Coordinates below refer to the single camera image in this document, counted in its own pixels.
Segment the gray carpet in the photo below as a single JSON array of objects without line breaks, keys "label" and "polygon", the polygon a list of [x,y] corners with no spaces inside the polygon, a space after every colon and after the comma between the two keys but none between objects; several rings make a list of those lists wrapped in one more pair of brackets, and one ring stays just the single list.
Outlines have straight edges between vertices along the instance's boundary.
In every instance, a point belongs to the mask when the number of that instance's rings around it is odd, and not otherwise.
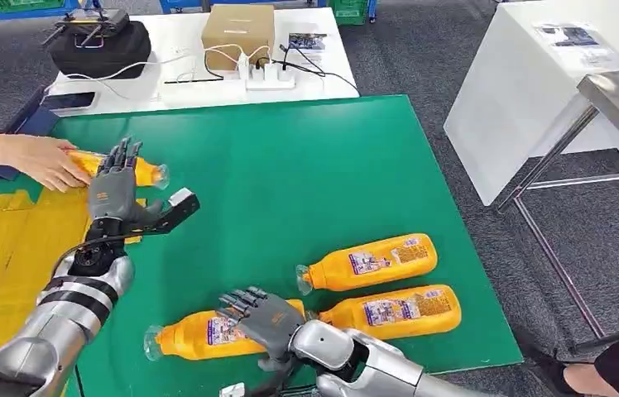
[{"label": "gray carpet", "polygon": [[[131,13],[156,13],[151,0],[113,0]],[[443,124],[495,12],[490,0],[381,0],[375,25],[341,28],[363,95],[407,93],[473,237],[510,323],[550,350],[592,337],[518,212],[484,208]],[[38,43],[51,20],[0,22],[0,126],[55,68]],[[565,155],[549,178],[619,171],[619,153]],[[531,212],[608,330],[619,330],[619,182],[527,194]],[[547,396],[518,366],[445,376],[477,390]]]}]

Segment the power strip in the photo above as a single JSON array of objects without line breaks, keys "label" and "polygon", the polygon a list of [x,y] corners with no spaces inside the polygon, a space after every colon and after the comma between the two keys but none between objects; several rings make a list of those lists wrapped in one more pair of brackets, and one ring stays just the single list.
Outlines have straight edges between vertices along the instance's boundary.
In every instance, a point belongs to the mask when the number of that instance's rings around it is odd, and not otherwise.
[{"label": "power strip", "polygon": [[253,69],[251,78],[246,80],[246,90],[248,91],[272,91],[293,88],[295,88],[295,76],[281,70],[278,64],[271,62],[265,64],[263,70]]}]

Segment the robot finger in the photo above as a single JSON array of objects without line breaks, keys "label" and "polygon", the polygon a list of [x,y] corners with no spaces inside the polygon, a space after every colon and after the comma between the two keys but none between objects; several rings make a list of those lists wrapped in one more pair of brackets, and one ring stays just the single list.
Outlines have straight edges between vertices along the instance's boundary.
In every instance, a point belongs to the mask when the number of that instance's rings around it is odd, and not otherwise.
[{"label": "robot finger", "polygon": [[234,298],[230,294],[224,294],[219,297],[219,301],[223,304],[229,305],[237,310],[239,313],[246,315],[248,313],[248,304],[243,303],[241,300]]},{"label": "robot finger", "polygon": [[254,296],[254,295],[251,295],[251,294],[249,294],[246,291],[242,291],[240,289],[235,289],[234,292],[232,292],[232,295],[234,297],[236,297],[236,298],[239,298],[244,303],[250,304],[254,308],[258,307],[258,304],[256,303],[256,301],[258,300],[258,297]]},{"label": "robot finger", "polygon": [[119,148],[119,146],[113,147],[112,150],[110,151],[110,154],[107,155],[103,159],[103,161],[101,163],[101,166],[103,167],[103,174],[107,174],[112,169],[112,166],[114,165],[114,158],[117,155],[117,149],[118,148]]},{"label": "robot finger", "polygon": [[117,155],[114,157],[114,165],[111,171],[119,171],[124,168],[124,162],[127,160],[127,149],[129,147],[129,141],[131,138],[126,137],[119,142],[117,148]]},{"label": "robot finger", "polygon": [[264,291],[263,289],[260,289],[258,287],[248,287],[246,288],[246,291],[253,295],[256,296],[257,298],[265,298],[266,296],[268,296],[268,294],[266,293],[266,291]]},{"label": "robot finger", "polygon": [[215,310],[215,312],[217,312],[217,314],[224,318],[228,318],[230,321],[232,321],[232,323],[234,323],[234,325],[237,325],[239,320],[242,319],[242,316],[236,310],[221,308]]},{"label": "robot finger", "polygon": [[132,153],[127,157],[127,162],[124,164],[125,167],[136,168],[137,167],[137,157],[139,156],[139,150],[142,148],[142,143],[137,142],[132,147]]}]

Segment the yellow plastic bottle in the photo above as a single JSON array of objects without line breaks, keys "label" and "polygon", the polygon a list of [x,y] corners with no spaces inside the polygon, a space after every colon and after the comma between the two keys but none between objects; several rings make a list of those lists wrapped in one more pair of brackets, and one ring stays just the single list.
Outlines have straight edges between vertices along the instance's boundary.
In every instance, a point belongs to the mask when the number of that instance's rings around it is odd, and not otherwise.
[{"label": "yellow plastic bottle", "polygon": [[426,285],[346,299],[319,319],[385,340],[450,331],[461,322],[461,307],[447,285]]},{"label": "yellow plastic bottle", "polygon": [[[305,315],[302,301],[288,299],[287,302]],[[230,320],[209,310],[193,313],[167,327],[149,327],[144,336],[144,352],[151,361],[169,355],[207,360],[261,353],[264,349],[234,327]]]},{"label": "yellow plastic bottle", "polygon": [[[101,153],[79,150],[68,151],[68,155],[76,165],[90,176],[95,176],[100,161],[105,157]],[[137,186],[156,186],[159,189],[165,189],[170,181],[167,165],[153,165],[141,157],[137,157],[135,175],[137,176]]]},{"label": "yellow plastic bottle", "polygon": [[312,289],[345,291],[423,275],[436,267],[429,236],[412,233],[335,251],[314,265],[297,266],[302,294]]}]

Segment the person's arm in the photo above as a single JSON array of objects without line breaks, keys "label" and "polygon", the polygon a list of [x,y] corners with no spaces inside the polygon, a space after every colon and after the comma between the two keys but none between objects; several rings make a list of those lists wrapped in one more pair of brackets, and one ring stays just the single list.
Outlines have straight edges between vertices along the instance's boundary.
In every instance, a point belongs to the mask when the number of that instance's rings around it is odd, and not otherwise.
[{"label": "person's arm", "polygon": [[65,139],[22,134],[0,134],[0,165],[9,165],[31,176],[48,189],[62,192],[90,183],[65,151],[75,146]]}]

